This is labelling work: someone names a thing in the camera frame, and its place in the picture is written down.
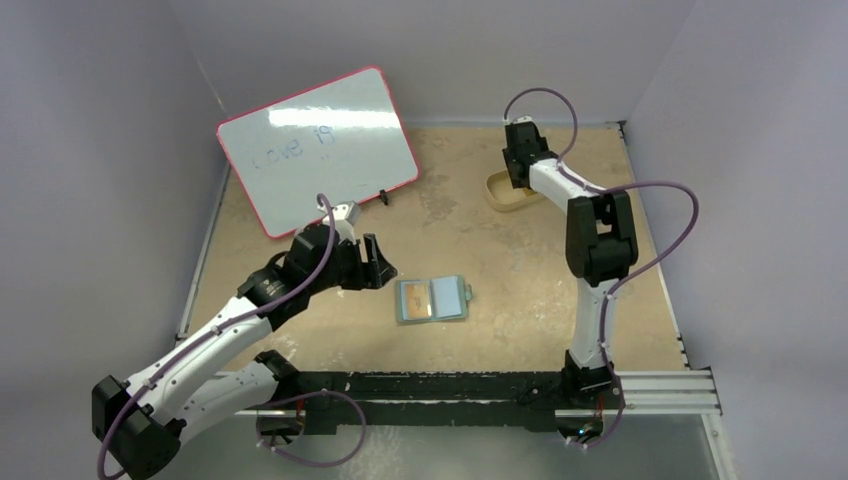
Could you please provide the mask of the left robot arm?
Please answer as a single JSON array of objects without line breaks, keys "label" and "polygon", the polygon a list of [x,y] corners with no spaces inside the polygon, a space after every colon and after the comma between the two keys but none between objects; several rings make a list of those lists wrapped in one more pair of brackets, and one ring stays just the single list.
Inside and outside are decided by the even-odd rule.
[{"label": "left robot arm", "polygon": [[119,466],[113,478],[148,479],[189,440],[244,408],[284,409],[315,397],[351,403],[327,387],[302,387],[300,371],[272,350],[239,371],[217,374],[305,311],[313,296],[335,288],[378,290],[396,275],[376,236],[356,239],[347,221],[298,232],[288,250],[249,274],[219,313],[183,343],[125,380],[108,375],[95,385],[98,478],[109,478],[106,460],[113,458]]}]

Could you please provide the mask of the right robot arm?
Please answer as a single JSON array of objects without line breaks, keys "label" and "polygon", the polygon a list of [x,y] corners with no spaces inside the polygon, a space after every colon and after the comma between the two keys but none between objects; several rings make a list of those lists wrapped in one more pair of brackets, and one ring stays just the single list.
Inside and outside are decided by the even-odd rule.
[{"label": "right robot arm", "polygon": [[567,167],[531,118],[510,121],[504,131],[511,185],[543,195],[565,214],[564,256],[578,294],[561,392],[569,404],[584,407],[613,383],[608,321],[615,286],[639,256],[632,202],[628,193],[613,193]]}]

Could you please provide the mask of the teal leather card holder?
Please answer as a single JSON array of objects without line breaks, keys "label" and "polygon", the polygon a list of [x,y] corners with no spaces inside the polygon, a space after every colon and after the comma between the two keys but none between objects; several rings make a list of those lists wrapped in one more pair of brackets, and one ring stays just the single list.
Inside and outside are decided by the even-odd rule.
[{"label": "teal leather card holder", "polygon": [[[433,313],[429,320],[404,321],[401,311],[401,285],[403,282],[427,281],[430,285]],[[462,275],[451,275],[431,279],[399,280],[395,287],[395,315],[400,325],[465,320],[469,315],[469,302],[473,299],[472,286]]]}]

